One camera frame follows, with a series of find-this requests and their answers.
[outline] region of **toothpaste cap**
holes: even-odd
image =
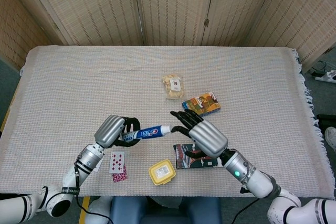
[[[167,133],[171,133],[172,127],[169,126],[161,126],[161,134],[166,136]]]

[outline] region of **table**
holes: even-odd
[[[186,97],[213,91],[222,109],[206,116],[260,170],[299,197],[333,197],[334,177],[306,88],[290,48],[76,47],[33,49],[0,140],[0,192],[33,193],[61,178],[110,114],[142,127],[178,124],[161,75],[183,76]],[[175,160],[180,134],[141,141],[125,151],[128,179],[113,183],[111,149],[81,195],[242,196],[222,168],[177,170],[154,186],[148,168]]]

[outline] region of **woven folding screen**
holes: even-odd
[[[266,0],[249,46],[298,50],[308,70],[336,42],[336,0]]]
[[[28,52],[50,41],[19,0],[0,0],[0,57],[19,69]]]
[[[141,45],[136,0],[47,0],[75,45]]]
[[[40,0],[21,0],[30,14],[37,20],[53,45],[67,45],[62,33],[55,27],[55,22]]]
[[[264,0],[211,0],[203,46],[241,46]]]
[[[210,0],[138,0],[147,45],[198,46]]]

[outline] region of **yellow plastic container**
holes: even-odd
[[[149,168],[148,171],[156,186],[167,184],[176,175],[176,171],[169,159],[158,162]]]

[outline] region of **snack bag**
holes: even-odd
[[[162,77],[162,82],[166,90],[167,99],[183,99],[184,86],[181,76],[174,73],[168,74]]]

